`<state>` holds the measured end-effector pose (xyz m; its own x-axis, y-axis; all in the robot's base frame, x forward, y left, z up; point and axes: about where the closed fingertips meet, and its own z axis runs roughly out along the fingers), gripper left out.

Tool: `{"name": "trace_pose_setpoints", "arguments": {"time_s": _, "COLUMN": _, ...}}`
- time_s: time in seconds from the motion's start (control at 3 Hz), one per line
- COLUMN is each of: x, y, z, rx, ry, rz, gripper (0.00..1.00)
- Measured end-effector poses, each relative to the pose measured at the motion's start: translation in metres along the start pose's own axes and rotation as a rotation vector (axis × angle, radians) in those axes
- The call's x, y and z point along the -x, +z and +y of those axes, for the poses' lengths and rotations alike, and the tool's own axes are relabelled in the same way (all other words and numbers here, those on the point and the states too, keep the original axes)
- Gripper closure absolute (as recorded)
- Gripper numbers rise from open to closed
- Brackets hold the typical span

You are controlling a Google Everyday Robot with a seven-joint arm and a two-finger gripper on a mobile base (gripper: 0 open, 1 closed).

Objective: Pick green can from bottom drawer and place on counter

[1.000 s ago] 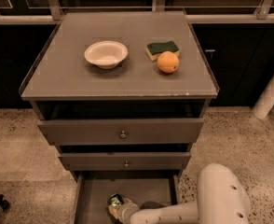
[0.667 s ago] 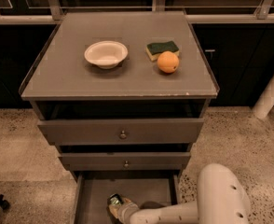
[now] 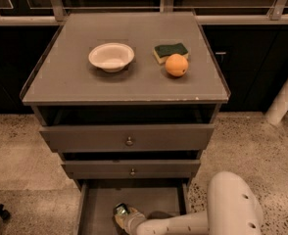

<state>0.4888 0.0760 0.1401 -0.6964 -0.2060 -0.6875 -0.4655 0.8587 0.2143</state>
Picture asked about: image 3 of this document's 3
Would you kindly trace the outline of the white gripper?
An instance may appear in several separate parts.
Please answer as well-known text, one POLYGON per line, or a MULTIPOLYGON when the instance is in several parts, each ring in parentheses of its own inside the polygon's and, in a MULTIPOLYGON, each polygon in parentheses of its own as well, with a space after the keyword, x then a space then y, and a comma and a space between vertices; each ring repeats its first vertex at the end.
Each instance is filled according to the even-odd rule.
POLYGON ((129 207, 129 211, 130 214, 127 217, 116 214, 115 221, 128 235, 135 235, 137 226, 146 221, 147 218, 134 207, 129 207))

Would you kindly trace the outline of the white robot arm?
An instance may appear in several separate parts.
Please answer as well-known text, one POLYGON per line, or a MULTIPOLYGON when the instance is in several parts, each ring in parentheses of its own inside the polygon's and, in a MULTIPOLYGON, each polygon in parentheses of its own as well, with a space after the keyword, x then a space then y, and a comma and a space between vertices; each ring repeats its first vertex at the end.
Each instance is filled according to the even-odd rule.
POLYGON ((222 171, 209 183, 205 211, 148 219, 137 209, 119 204, 115 221, 127 235, 262 235, 264 214, 245 180, 222 171))

